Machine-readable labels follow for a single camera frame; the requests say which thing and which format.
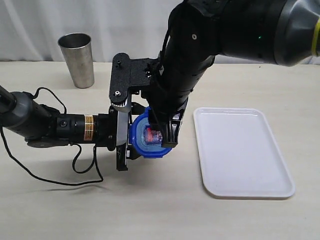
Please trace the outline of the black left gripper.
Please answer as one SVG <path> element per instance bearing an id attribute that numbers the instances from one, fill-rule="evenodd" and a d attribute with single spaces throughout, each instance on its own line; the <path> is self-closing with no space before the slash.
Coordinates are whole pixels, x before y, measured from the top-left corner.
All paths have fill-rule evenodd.
<path id="1" fill-rule="evenodd" d="M 107 114 L 98 114 L 97 117 L 97 146 L 106 147 L 110 152 L 116 151 L 116 169 L 127 171 L 127 158 L 130 151 L 129 128 L 132 116 L 139 116 L 144 113 L 144 106 L 132 102 L 129 112 L 117 110 L 113 105 L 108 109 Z"/>

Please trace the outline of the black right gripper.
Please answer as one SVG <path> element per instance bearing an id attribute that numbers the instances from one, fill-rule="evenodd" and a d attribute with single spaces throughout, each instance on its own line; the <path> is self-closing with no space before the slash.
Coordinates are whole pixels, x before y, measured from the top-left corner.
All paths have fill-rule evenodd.
<path id="1" fill-rule="evenodd" d="M 131 59 L 126 53 L 113 57 L 110 102 L 121 103 L 130 94 L 140 92 L 151 108 L 148 118 L 150 126 L 161 132 L 164 148 L 178 145 L 188 98 L 187 88 L 187 76 L 179 72 L 174 64 L 161 67 L 158 59 Z"/>

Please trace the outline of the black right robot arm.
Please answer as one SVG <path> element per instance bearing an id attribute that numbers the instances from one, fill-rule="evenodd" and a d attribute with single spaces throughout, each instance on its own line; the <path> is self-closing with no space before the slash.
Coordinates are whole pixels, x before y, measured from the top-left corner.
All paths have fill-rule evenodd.
<path id="1" fill-rule="evenodd" d="M 128 112 L 131 95 L 141 93 L 162 146 L 173 148 L 189 94 L 216 56 L 294 66 L 319 54 L 317 0 L 185 0 L 169 15 L 157 58 L 114 56 L 109 99 Z"/>

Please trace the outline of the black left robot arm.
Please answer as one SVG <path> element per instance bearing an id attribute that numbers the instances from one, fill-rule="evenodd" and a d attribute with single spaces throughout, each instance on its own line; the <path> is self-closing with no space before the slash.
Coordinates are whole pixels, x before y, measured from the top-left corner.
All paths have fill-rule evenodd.
<path id="1" fill-rule="evenodd" d="M 116 169 L 126 171 L 127 160 L 141 155 L 129 144 L 128 120 L 121 123 L 120 113 L 113 107 L 107 114 L 70 114 L 38 104 L 38 93 L 0 89 L 0 125 L 22 137 L 33 148 L 93 144 L 116 151 Z"/>

